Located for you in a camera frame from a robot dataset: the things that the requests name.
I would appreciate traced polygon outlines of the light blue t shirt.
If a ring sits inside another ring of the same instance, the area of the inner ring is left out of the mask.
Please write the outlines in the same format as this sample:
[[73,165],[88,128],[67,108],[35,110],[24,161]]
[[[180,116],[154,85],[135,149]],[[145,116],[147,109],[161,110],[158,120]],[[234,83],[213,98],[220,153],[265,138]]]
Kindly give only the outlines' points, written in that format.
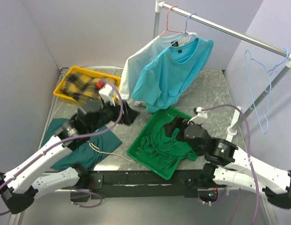
[[144,67],[131,98],[145,102],[149,113],[177,103],[204,69],[213,46],[213,40],[196,38],[179,47],[167,47]]

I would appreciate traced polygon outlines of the green cloth in bin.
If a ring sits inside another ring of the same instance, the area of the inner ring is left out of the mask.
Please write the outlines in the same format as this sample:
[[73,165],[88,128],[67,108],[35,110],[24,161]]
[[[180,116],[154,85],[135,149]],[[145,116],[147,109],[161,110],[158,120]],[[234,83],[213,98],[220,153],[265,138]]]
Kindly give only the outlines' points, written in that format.
[[170,175],[170,170],[175,168],[181,160],[195,161],[198,156],[186,142],[176,139],[179,129],[175,129],[171,137],[165,135],[164,127],[155,129],[144,135],[140,141],[140,162],[154,171]]

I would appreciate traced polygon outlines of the yellow plastic bin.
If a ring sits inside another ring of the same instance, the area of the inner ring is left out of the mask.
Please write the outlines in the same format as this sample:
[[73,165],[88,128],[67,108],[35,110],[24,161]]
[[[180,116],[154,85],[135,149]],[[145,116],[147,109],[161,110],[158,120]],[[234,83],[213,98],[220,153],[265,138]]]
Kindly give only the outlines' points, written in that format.
[[104,86],[100,80],[104,78],[120,85],[121,78],[102,72],[85,69],[82,67],[71,67],[62,81],[58,84],[53,94],[62,100],[82,104],[88,99],[100,99],[99,90]]

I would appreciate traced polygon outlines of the white rack base foot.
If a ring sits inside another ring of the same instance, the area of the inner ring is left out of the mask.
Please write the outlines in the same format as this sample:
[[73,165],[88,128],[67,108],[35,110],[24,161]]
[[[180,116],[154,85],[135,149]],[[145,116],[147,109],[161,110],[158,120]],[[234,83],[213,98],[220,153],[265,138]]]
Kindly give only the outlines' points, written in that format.
[[237,129],[236,128],[232,128],[232,127],[238,121],[239,115],[240,115],[239,111],[235,109],[233,118],[231,120],[231,124],[229,125],[229,127],[226,130],[226,134],[227,134],[226,140],[229,141],[229,142],[232,142],[233,137],[237,134]]

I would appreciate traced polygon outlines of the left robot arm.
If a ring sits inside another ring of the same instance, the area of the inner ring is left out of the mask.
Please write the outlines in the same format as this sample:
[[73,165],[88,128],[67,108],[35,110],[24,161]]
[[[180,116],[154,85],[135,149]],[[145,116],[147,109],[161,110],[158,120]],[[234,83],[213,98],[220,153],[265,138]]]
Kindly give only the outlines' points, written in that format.
[[126,101],[105,103],[87,101],[76,114],[51,136],[48,142],[15,169],[0,172],[0,196],[8,212],[18,214],[33,202],[62,188],[84,188],[90,181],[89,172],[74,164],[61,172],[43,176],[63,157],[73,153],[91,137],[102,135],[99,129],[109,122],[131,125],[140,113],[130,108]]

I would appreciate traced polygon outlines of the green plastic bin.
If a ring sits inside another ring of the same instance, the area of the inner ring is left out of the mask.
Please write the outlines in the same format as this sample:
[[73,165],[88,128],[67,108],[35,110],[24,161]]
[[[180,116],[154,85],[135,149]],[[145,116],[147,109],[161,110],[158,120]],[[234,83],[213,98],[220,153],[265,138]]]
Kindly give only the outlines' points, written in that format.
[[127,150],[128,156],[165,180],[172,177],[180,161],[198,158],[186,142],[175,139],[179,132],[177,128],[170,137],[166,136],[163,125],[172,122],[176,116],[191,118],[173,107],[155,112]]

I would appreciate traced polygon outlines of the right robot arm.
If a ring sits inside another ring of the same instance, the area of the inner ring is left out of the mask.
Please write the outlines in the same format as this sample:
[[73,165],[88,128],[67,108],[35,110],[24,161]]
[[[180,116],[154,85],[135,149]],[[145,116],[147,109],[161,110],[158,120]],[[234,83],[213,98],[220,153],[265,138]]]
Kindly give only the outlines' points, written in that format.
[[187,143],[198,156],[208,161],[196,183],[202,187],[227,185],[258,193],[282,209],[291,209],[291,170],[270,166],[222,138],[212,137],[198,124],[188,124],[186,118],[175,117],[165,124],[165,134]]

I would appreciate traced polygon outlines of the white t shirt on hanger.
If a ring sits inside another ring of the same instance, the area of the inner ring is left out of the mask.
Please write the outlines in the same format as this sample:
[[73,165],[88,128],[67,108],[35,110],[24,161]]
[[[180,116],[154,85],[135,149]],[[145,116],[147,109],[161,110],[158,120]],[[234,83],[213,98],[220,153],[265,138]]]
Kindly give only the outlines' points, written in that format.
[[119,87],[122,100],[130,99],[144,67],[155,60],[172,42],[181,37],[180,33],[168,37],[157,36],[126,60]]

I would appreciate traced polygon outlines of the metal clothes rack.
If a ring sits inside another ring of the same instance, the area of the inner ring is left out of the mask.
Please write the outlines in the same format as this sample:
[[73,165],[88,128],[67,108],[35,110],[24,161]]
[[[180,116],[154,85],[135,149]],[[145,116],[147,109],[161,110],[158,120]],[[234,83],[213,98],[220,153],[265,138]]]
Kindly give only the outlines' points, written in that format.
[[287,50],[284,50],[283,48],[279,48],[275,45],[268,44],[264,41],[260,41],[246,34],[242,34],[237,31],[231,30],[229,28],[226,28],[224,26],[221,26],[209,20],[203,19],[197,15],[191,15],[191,13],[184,11],[178,7],[172,7],[171,5],[165,3],[163,0],[157,0],[155,2],[155,22],[154,22],[153,37],[158,36],[160,12],[161,12],[161,9],[163,8],[170,10],[181,16],[188,17],[191,20],[194,20],[203,25],[209,26],[225,34],[228,34],[240,40],[246,41],[257,47],[260,47],[262,49],[265,49],[267,51],[273,52],[277,55],[280,55],[286,58],[286,60],[283,62],[284,68],[277,74],[277,76],[274,79],[270,78],[268,87],[266,87],[265,90],[256,99],[252,100],[253,101],[252,105],[250,105],[249,108],[245,112],[246,117],[248,117],[252,112],[256,111],[256,107],[262,102],[262,100],[264,100],[266,97],[268,98],[270,97],[272,88],[275,87],[278,84],[278,82],[284,77],[284,75],[291,69],[291,52],[288,52]]

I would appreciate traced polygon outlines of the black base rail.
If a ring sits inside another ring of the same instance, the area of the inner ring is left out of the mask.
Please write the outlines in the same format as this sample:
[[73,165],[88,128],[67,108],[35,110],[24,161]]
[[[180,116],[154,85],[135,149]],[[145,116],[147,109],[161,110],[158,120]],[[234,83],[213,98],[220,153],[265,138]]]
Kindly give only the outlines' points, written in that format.
[[198,190],[217,187],[212,169],[175,170],[166,180],[153,171],[93,171],[75,187],[91,190],[103,198],[115,197],[198,197]]

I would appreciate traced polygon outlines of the yellow plaid cloth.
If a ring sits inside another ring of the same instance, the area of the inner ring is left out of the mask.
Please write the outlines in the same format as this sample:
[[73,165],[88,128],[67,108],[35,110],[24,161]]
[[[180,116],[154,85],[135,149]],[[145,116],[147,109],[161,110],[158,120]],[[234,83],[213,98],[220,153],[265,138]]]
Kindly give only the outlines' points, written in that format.
[[83,103],[88,99],[99,98],[100,78],[93,78],[78,72],[69,74],[62,82],[62,94]]

